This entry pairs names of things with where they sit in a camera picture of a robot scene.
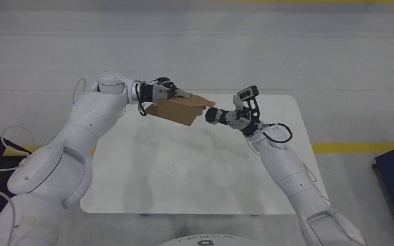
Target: brown cardboard box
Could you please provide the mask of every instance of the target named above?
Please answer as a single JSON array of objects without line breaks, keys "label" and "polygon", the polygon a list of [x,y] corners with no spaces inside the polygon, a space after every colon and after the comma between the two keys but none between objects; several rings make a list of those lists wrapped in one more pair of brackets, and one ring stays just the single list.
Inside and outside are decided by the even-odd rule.
[{"label": "brown cardboard box", "polygon": [[190,98],[173,97],[168,100],[159,100],[157,107],[152,104],[145,111],[153,116],[191,126],[196,117],[203,114],[207,106],[213,107],[215,103],[192,94]]}]

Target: gray floor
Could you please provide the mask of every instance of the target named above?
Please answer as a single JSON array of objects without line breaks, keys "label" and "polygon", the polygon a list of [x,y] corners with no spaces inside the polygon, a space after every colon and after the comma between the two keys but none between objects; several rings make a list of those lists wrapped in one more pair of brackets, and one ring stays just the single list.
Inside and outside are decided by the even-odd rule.
[{"label": "gray floor", "polygon": [[[190,92],[255,84],[297,100],[311,142],[393,142],[393,13],[376,4],[3,0],[0,129],[25,126],[45,144],[67,120],[76,81],[112,70],[147,81],[168,76]],[[31,144],[24,132],[6,137]],[[370,168],[374,156],[316,159],[332,206],[369,245],[389,246],[391,202]],[[304,245],[292,215],[142,218],[85,214],[79,205],[66,211],[57,245],[153,246],[209,232]]]},{"label": "gray floor", "polygon": [[[332,202],[359,227],[368,245],[394,245],[394,222],[371,164],[373,154],[318,154],[316,159]],[[67,210],[57,245],[158,245],[176,237],[222,233],[262,245],[305,245],[295,215],[86,214]]]}]

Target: white table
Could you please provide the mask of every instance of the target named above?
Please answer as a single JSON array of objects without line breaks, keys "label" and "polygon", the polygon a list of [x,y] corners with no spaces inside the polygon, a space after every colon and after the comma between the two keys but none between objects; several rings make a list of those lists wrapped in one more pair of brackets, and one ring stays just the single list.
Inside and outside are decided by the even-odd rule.
[{"label": "white table", "polygon": [[[200,94],[233,110],[232,95]],[[260,120],[293,131],[290,147],[317,177],[327,196],[297,106],[288,95],[259,95]],[[135,105],[99,141],[93,182],[81,200],[88,213],[292,214],[242,133],[210,125],[204,115],[191,127],[154,116]]]}]

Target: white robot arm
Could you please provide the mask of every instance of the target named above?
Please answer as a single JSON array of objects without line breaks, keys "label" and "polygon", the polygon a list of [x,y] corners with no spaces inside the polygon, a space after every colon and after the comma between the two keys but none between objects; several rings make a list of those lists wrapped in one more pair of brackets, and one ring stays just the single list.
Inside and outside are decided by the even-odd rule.
[{"label": "white robot arm", "polygon": [[210,108],[208,123],[221,123],[240,130],[254,149],[273,181],[289,199],[298,216],[307,246],[366,245],[360,231],[342,214],[335,212],[321,197],[297,154],[288,148],[292,132],[284,124],[263,124],[255,97],[256,86],[233,97],[234,111]]},{"label": "white robot arm", "polygon": [[[278,141],[276,139],[287,137],[284,129],[260,124],[256,95],[256,87],[243,90],[233,99],[235,111],[210,108],[207,121],[239,129],[260,152],[268,173],[287,195],[299,217],[301,233],[308,246],[365,245],[359,230],[322,200],[301,160],[286,146],[292,135]],[[48,145],[23,160],[12,174],[8,188],[17,195],[12,198],[15,224],[11,228],[14,213],[7,204],[0,213],[0,245],[55,245],[64,210],[82,198],[92,181],[92,148],[116,124],[125,106],[138,104],[144,116],[143,102],[156,104],[159,99],[177,96],[190,95],[165,77],[149,85],[123,79],[120,73],[99,76],[91,90],[84,92],[73,105],[63,130]],[[243,101],[248,102],[249,107],[245,107]],[[193,242],[176,240],[165,245],[194,245]],[[220,243],[203,240],[196,245]]]},{"label": "white robot arm", "polygon": [[46,146],[20,163],[8,181],[16,194],[0,213],[0,245],[55,245],[66,208],[78,202],[92,182],[91,151],[109,131],[127,104],[157,103],[170,97],[189,97],[168,78],[154,84],[124,79],[121,73],[100,75],[90,91],[73,105],[68,122]]}]

